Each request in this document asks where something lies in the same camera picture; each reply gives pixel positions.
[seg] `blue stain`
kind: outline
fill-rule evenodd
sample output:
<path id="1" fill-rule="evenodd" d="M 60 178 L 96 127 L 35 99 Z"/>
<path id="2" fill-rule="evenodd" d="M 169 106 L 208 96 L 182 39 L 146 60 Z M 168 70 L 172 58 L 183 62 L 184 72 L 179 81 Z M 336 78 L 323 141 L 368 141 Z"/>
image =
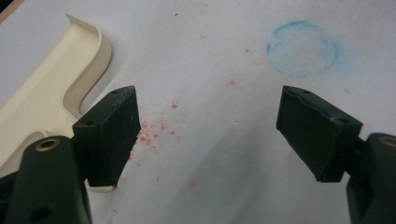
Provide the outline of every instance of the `blue stain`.
<path id="1" fill-rule="evenodd" d="M 329 70 L 339 44 L 309 21 L 293 21 L 273 31 L 267 45 L 269 64 L 281 75 L 303 78 Z"/>

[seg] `table surface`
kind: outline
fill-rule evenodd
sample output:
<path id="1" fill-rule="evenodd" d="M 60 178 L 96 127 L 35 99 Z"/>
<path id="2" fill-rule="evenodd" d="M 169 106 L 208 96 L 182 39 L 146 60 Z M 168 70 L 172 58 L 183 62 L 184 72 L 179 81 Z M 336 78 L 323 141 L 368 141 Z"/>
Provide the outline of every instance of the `table surface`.
<path id="1" fill-rule="evenodd" d="M 142 135 L 94 223 L 349 223 L 345 175 L 320 184 L 276 130 L 283 85 L 396 134 L 396 2 L 25 1 L 0 25 L 0 104 L 70 12 L 113 45 L 82 113 L 135 85 Z"/>

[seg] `black plastic part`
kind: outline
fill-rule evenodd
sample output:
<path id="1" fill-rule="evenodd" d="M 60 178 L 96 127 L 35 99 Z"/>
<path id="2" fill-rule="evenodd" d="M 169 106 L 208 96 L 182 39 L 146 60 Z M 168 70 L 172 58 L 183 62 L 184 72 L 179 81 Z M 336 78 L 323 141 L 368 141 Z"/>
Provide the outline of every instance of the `black plastic part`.
<path id="1" fill-rule="evenodd" d="M 350 178 L 346 185 L 346 195 L 350 220 L 353 224 L 359 224 L 373 199 L 373 193 L 370 187 L 363 186 Z"/>
<path id="2" fill-rule="evenodd" d="M 339 182 L 362 123 L 310 91 L 283 87 L 276 128 L 317 181 Z"/>
<path id="3" fill-rule="evenodd" d="M 117 186 L 128 161 L 140 121 L 134 87 L 106 95 L 73 125 L 78 150 L 86 150 L 84 165 L 92 187 Z"/>
<path id="4" fill-rule="evenodd" d="M 14 188 L 17 173 L 0 178 L 0 224 L 5 223 L 11 193 Z"/>
<path id="5" fill-rule="evenodd" d="M 396 223 L 396 137 L 372 133 L 366 145 L 363 153 L 367 153 L 373 199 L 361 221 L 356 223 Z"/>
<path id="6" fill-rule="evenodd" d="M 23 153 L 6 223 L 92 223 L 85 192 L 71 140 L 38 140 Z"/>

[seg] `beige plastic tray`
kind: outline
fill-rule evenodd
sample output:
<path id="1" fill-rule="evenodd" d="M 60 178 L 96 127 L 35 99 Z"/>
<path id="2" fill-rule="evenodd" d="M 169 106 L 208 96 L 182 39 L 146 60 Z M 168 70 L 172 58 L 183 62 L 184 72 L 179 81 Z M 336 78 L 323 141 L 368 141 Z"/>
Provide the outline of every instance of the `beige plastic tray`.
<path id="1" fill-rule="evenodd" d="M 18 170 L 23 150 L 45 136 L 73 136 L 83 97 L 105 72 L 111 44 L 100 29 L 66 14 L 70 24 L 0 110 L 0 176 Z"/>

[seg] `screw hole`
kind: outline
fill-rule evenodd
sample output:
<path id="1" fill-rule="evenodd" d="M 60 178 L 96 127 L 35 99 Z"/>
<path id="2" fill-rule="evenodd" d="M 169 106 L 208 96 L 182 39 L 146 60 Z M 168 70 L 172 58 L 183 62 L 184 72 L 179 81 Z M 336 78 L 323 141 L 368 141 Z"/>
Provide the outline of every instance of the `screw hole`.
<path id="1" fill-rule="evenodd" d="M 396 138 L 389 136 L 382 136 L 379 138 L 379 141 L 389 147 L 396 147 Z"/>
<path id="2" fill-rule="evenodd" d="M 96 122 L 94 121 L 94 120 L 88 120 L 85 124 L 86 125 L 89 125 L 89 126 L 92 126 L 92 125 L 94 125 Z"/>
<path id="3" fill-rule="evenodd" d="M 42 205 L 37 207 L 31 215 L 29 216 L 30 220 L 34 223 L 41 222 L 42 220 L 50 217 L 52 215 L 52 208 L 50 205 Z"/>
<path id="4" fill-rule="evenodd" d="M 35 146 L 35 150 L 40 151 L 40 152 L 48 151 L 53 148 L 56 148 L 60 143 L 61 143 L 61 141 L 59 141 L 59 139 L 56 139 L 56 138 L 46 139 L 46 140 L 40 142 L 39 144 L 37 144 Z"/>

